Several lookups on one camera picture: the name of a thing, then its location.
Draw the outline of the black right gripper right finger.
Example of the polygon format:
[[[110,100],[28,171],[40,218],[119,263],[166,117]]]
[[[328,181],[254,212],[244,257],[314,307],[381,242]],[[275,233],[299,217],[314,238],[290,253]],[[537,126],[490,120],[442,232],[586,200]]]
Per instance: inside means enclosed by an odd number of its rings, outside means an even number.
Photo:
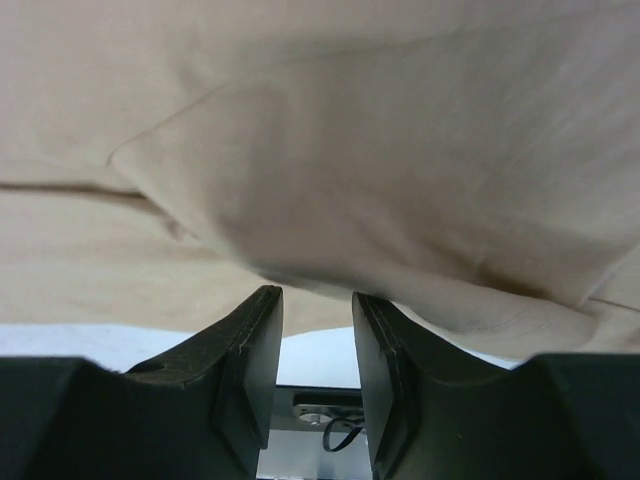
[[[391,303],[352,300],[377,479],[635,479],[639,359],[542,354],[481,360]]]

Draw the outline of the beige t shirt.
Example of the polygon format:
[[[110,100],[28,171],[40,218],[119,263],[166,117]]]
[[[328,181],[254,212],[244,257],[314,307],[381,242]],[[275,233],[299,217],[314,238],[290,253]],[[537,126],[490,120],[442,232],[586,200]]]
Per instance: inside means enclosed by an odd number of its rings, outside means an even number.
[[[466,348],[639,349],[635,1],[5,1],[1,318],[176,330],[263,281]]]

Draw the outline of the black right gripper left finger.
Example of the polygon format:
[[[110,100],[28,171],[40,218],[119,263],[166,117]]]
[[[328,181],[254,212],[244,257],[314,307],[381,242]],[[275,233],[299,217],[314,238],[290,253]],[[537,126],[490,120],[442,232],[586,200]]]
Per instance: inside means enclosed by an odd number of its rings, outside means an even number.
[[[1,362],[5,479],[252,479],[269,438],[283,292],[124,373],[79,357]]]

